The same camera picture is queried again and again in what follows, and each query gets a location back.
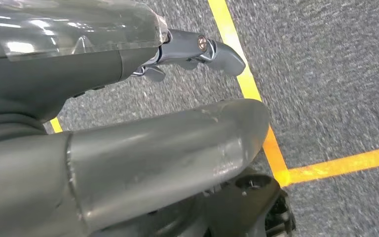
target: yellow floor marking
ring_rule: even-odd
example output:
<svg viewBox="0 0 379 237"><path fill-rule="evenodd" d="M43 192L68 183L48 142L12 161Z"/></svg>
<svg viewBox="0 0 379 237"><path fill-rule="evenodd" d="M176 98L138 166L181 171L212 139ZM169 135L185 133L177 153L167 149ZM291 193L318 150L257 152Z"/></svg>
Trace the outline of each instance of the yellow floor marking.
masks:
<svg viewBox="0 0 379 237"><path fill-rule="evenodd" d="M323 179L379 166L379 149L318 164L289 169L290 184Z"/></svg>
<svg viewBox="0 0 379 237"><path fill-rule="evenodd" d="M57 117L55 117L54 119L50 120L50 123L51 123L51 126L53 127L53 130L54 130L55 133L63 132L63 129L60 126L60 123L59 123L59 120L57 119Z"/></svg>
<svg viewBox="0 0 379 237"><path fill-rule="evenodd" d="M239 36L234 27L226 1L208 0L208 3L210 4L211 11L213 12L223 42L231 46L242 57L246 64L245 70L237 77L243 97L262 101L254 77L251 73L251 69L249 68L245 54L243 53ZM290 180L288 177L287 166L285 165L284 158L271 127L269 128L268 136L264 142L264 151L275 179L281 186L286 186Z"/></svg>

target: transparent plastic shield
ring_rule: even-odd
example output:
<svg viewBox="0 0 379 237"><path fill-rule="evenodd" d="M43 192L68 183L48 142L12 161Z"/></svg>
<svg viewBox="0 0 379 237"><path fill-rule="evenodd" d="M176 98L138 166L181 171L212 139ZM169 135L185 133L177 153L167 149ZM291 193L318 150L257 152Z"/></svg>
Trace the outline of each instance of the transparent plastic shield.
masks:
<svg viewBox="0 0 379 237"><path fill-rule="evenodd" d="M0 44L9 59L157 47L164 19L128 0L0 0Z"/></svg>

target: gray carpet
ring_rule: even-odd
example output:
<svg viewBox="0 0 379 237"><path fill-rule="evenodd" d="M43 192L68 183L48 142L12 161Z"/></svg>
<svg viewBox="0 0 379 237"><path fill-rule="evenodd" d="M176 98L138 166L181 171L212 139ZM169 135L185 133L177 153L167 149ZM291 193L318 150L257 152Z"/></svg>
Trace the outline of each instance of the gray carpet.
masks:
<svg viewBox="0 0 379 237"><path fill-rule="evenodd" d="M172 28L220 39L206 0L147 0ZM379 0L230 0L285 161L297 167L379 148ZM240 98L236 78L164 67L69 100L79 130ZM263 156L255 167L269 172ZM379 237L379 168L287 188L301 237Z"/></svg>

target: gray plastic housing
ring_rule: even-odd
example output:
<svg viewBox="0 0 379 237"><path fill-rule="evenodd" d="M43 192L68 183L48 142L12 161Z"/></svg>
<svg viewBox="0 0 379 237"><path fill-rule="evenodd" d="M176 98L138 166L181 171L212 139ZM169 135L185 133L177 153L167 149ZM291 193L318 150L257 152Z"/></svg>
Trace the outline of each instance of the gray plastic housing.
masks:
<svg viewBox="0 0 379 237"><path fill-rule="evenodd" d="M242 172L268 122L241 99L0 141L0 237L84 237L191 197Z"/></svg>

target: bolt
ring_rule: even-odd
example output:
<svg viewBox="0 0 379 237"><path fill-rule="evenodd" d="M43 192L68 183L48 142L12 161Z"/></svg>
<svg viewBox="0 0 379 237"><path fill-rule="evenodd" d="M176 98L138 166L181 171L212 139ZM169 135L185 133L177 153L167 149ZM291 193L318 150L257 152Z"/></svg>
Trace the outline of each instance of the bolt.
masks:
<svg viewBox="0 0 379 237"><path fill-rule="evenodd" d="M205 36L198 37L198 48L203 52L207 50L207 39Z"/></svg>

